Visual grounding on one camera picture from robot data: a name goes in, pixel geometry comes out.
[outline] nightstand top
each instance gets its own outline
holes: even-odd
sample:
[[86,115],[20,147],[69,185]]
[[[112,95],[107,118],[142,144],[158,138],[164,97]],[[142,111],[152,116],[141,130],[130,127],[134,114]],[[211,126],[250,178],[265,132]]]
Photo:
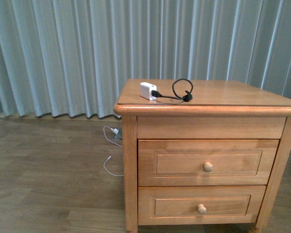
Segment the nightstand top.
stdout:
[[[195,112],[195,114],[207,114],[210,108],[212,111],[241,111],[243,114],[255,109],[262,111],[272,109],[277,113],[289,110],[291,115],[291,99],[261,90],[259,88],[238,82],[238,81],[214,81],[214,80],[191,80],[194,84],[192,91],[193,100],[184,102],[167,98],[146,100],[139,96],[139,85],[141,82],[151,83],[157,86],[157,90],[166,96],[174,96],[172,83],[175,80],[157,79],[129,79],[114,107],[118,114],[135,114],[165,112]],[[184,96],[185,90],[190,90],[188,82],[180,81],[175,85],[176,92]]]

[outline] bottom drawer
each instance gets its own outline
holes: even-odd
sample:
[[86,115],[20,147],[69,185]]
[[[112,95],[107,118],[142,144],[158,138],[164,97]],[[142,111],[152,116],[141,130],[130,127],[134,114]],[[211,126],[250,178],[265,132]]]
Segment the bottom drawer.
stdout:
[[255,222],[265,186],[138,189],[139,225]]

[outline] black cable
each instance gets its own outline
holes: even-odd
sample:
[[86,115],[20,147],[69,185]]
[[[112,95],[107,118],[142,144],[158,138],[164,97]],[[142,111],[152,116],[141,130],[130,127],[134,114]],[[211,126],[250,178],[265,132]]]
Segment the black cable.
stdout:
[[[175,84],[181,80],[184,80],[184,81],[187,81],[191,84],[191,90],[190,91],[185,91],[186,95],[183,96],[183,97],[180,97],[176,91],[175,91]],[[156,98],[170,98],[170,99],[174,99],[174,100],[183,100],[184,102],[189,102],[190,100],[193,99],[193,95],[191,94],[192,91],[193,91],[193,83],[188,80],[188,79],[178,79],[176,80],[174,83],[173,83],[173,86],[172,86],[172,89],[173,89],[173,92],[175,94],[176,97],[173,97],[173,96],[163,96],[160,92],[158,91],[151,91],[151,95],[156,97]]]

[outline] charging cable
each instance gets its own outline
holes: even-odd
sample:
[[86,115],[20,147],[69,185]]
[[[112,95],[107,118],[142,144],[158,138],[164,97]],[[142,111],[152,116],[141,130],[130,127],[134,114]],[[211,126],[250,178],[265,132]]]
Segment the charging cable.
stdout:
[[[175,91],[175,84],[176,84],[177,82],[179,82],[179,81],[182,81],[182,80],[183,80],[183,81],[187,81],[187,82],[189,82],[189,83],[191,84],[191,90],[190,90],[190,91],[185,91],[186,95],[183,96],[183,97],[179,96],[179,95],[176,93],[176,91]],[[158,92],[158,91],[154,91],[154,90],[151,91],[151,95],[154,96],[154,97],[156,97],[156,98],[160,98],[160,97],[162,97],[162,98],[170,98],[170,99],[175,99],[175,100],[183,100],[184,102],[189,102],[190,100],[193,99],[193,95],[192,95],[192,91],[193,91],[193,83],[192,83],[190,80],[188,80],[188,79],[178,79],[178,80],[176,80],[176,81],[173,83],[172,88],[173,88],[173,92],[174,92],[174,94],[175,94],[176,97],[174,97],[174,96],[163,96],[160,92]]]
[[105,135],[105,138],[106,138],[109,142],[111,142],[111,143],[113,143],[113,144],[115,144],[115,145],[121,147],[122,145],[117,144],[117,143],[115,143],[115,142],[113,142],[113,141],[111,141],[110,139],[107,138],[105,128],[108,128],[108,129],[112,130],[112,132],[113,132],[115,135],[117,135],[117,133],[118,133],[118,129],[112,129],[112,128],[109,127],[109,126],[104,126],[104,127],[103,127],[103,134]]
[[[104,127],[103,127],[103,134],[105,135],[105,138],[106,138],[109,142],[111,142],[111,143],[113,143],[113,144],[115,144],[115,145],[121,147],[122,145],[117,144],[117,143],[115,143],[115,142],[113,142],[113,141],[111,141],[110,139],[107,138],[105,128],[110,129],[110,130],[111,130],[115,135],[117,135],[117,133],[118,133],[118,129],[112,129],[112,128],[109,127],[109,126],[104,126]],[[123,175],[115,175],[115,174],[111,173],[111,172],[106,168],[106,163],[109,161],[109,159],[111,159],[111,156],[109,156],[109,157],[107,158],[107,160],[106,160],[106,161],[104,162],[104,164],[103,164],[103,167],[105,168],[105,170],[106,170],[109,174],[111,174],[111,175],[113,175],[113,176],[117,176],[117,177],[123,176]]]
[[109,174],[111,174],[111,175],[113,175],[113,176],[124,176],[124,175],[114,175],[113,173],[111,173],[111,172],[109,172],[108,171],[108,169],[106,168],[106,163],[109,161],[109,159],[111,159],[111,156],[109,156],[109,158],[104,162],[104,164],[103,164],[103,167],[105,168],[105,170],[109,173]]

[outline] white cable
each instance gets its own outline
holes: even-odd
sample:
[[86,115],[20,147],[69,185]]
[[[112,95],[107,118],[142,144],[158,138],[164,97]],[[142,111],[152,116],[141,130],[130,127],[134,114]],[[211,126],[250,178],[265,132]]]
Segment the white cable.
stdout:
[[112,132],[115,133],[115,134],[118,133],[118,130],[117,130],[117,129],[112,129],[112,128],[110,128],[109,126],[104,126],[104,127],[103,127],[103,134],[105,135],[105,138],[106,138],[109,142],[111,142],[111,143],[113,143],[113,144],[115,144],[115,145],[121,147],[122,145],[117,144],[117,143],[115,143],[115,142],[113,142],[113,141],[111,141],[110,139],[107,138],[107,136],[106,136],[106,132],[105,132],[105,128],[108,128],[108,129],[112,130]]
[[123,175],[114,175],[113,173],[111,173],[111,172],[109,172],[109,171],[107,170],[107,168],[106,168],[106,163],[108,162],[109,159],[111,159],[111,156],[109,156],[109,158],[108,158],[108,159],[104,162],[104,164],[103,164],[103,167],[106,169],[106,171],[107,171],[109,174],[113,175],[113,176],[123,176]]

